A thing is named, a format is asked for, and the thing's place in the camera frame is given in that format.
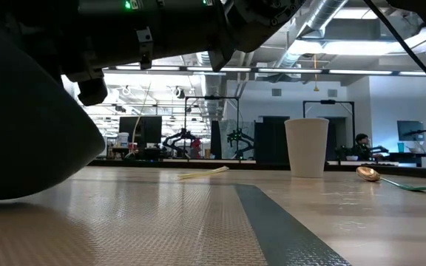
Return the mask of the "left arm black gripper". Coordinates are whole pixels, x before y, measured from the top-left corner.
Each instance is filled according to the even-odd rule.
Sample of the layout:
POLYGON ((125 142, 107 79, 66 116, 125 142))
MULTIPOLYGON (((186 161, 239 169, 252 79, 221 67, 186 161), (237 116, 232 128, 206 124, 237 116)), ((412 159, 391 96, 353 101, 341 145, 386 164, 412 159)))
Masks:
POLYGON ((138 63, 141 69, 152 66, 154 37, 148 26, 89 26, 70 36, 72 43, 65 40, 61 47, 61 68, 78 84, 78 99, 85 106, 102 103, 107 97, 104 68, 130 63, 138 63))

